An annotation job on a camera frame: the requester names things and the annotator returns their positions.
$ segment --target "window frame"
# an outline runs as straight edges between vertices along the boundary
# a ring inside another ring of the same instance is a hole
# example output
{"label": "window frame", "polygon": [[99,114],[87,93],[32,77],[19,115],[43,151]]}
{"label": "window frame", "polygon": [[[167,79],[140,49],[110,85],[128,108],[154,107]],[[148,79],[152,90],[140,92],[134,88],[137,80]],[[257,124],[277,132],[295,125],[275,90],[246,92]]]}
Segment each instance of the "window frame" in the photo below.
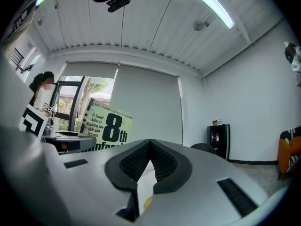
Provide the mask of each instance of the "window frame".
{"label": "window frame", "polygon": [[74,131],[75,127],[75,121],[77,117],[77,113],[75,111],[78,110],[79,106],[79,101],[80,101],[80,96],[84,90],[85,84],[87,82],[88,76],[83,76],[81,81],[58,81],[57,84],[55,85],[55,90],[52,94],[51,100],[50,100],[50,106],[53,107],[55,103],[59,100],[60,97],[60,90],[62,86],[74,86],[77,87],[77,90],[74,95],[72,107],[70,109],[70,114],[64,114],[61,112],[55,112],[55,117],[59,119],[63,119],[69,122],[68,125],[68,130],[69,131]]}

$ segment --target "ceiling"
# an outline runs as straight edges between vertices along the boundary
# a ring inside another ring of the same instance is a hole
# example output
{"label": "ceiling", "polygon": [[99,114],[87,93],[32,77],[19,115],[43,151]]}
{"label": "ceiling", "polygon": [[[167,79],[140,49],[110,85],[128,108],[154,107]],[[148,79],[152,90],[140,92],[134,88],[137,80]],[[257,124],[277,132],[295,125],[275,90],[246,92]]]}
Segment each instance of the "ceiling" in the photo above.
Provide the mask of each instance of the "ceiling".
{"label": "ceiling", "polygon": [[[141,49],[206,75],[282,18],[272,0],[219,0],[236,23],[228,29],[201,0],[131,0],[114,13],[90,0],[47,0],[34,24],[49,51],[86,45]],[[194,31],[195,21],[208,27]]]}

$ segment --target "chair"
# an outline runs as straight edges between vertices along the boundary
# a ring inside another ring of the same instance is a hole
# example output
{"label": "chair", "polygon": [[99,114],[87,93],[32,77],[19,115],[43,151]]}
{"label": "chair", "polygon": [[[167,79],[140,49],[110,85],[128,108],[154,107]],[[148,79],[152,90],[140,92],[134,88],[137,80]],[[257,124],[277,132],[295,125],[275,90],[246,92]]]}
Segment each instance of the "chair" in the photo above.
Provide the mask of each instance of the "chair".
{"label": "chair", "polygon": [[191,148],[216,154],[214,147],[206,143],[194,144]]}
{"label": "chair", "polygon": [[301,126],[280,134],[277,160],[279,175],[297,170],[301,162]]}

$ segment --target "black cabinet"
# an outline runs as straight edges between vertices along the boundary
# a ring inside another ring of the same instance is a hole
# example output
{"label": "black cabinet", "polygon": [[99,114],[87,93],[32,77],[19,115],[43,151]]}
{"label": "black cabinet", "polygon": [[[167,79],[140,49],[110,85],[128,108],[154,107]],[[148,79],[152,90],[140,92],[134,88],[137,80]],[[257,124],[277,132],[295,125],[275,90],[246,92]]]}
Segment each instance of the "black cabinet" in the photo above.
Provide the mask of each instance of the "black cabinet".
{"label": "black cabinet", "polygon": [[208,126],[208,144],[213,146],[216,155],[228,160],[230,153],[230,125]]}

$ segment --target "poster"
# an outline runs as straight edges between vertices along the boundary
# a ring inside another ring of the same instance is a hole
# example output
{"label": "poster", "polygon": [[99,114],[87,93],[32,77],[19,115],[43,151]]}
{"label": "poster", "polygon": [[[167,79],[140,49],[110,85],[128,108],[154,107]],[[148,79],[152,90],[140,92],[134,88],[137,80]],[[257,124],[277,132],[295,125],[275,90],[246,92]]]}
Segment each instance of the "poster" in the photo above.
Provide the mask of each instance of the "poster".
{"label": "poster", "polygon": [[81,122],[79,136],[96,138],[94,150],[102,150],[127,143],[133,118],[121,111],[91,99]]}
{"label": "poster", "polygon": [[20,131],[30,131],[41,140],[48,118],[31,105],[27,105],[19,123]]}

